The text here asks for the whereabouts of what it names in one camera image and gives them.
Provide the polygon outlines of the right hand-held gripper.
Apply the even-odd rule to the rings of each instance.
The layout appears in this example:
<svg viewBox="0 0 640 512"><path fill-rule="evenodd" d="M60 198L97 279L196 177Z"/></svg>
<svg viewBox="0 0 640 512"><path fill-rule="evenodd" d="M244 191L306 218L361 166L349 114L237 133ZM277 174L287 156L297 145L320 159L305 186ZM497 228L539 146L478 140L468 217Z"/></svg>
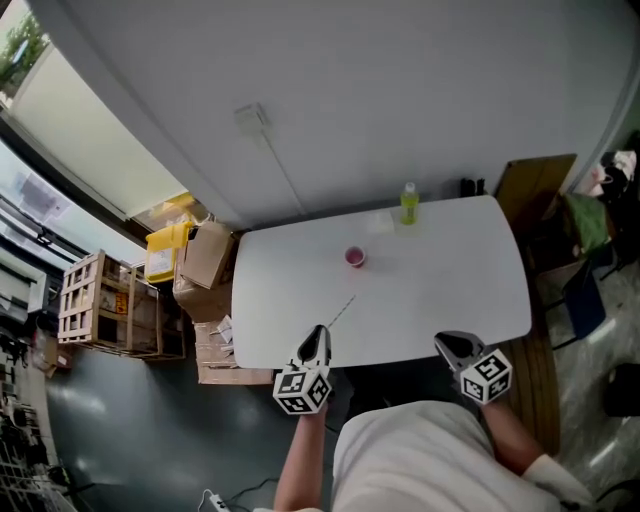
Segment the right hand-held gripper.
<svg viewBox="0 0 640 512"><path fill-rule="evenodd" d="M463 331L440 332L434 344L452 372L463 367L463 357L477 357L485 349L478 336ZM495 349L460 372L460 392L477 404L489 404L510 389L512 374L507 357Z"/></svg>

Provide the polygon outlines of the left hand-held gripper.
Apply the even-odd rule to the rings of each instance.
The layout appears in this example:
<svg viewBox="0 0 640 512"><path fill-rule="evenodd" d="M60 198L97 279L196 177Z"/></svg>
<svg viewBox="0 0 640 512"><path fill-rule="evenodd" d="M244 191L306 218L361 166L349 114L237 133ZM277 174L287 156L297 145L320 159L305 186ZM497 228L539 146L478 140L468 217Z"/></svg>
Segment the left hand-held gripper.
<svg viewBox="0 0 640 512"><path fill-rule="evenodd" d="M317 414L333 392L329 379L331 335L316 325L276 375L272 396L288 415Z"/></svg>

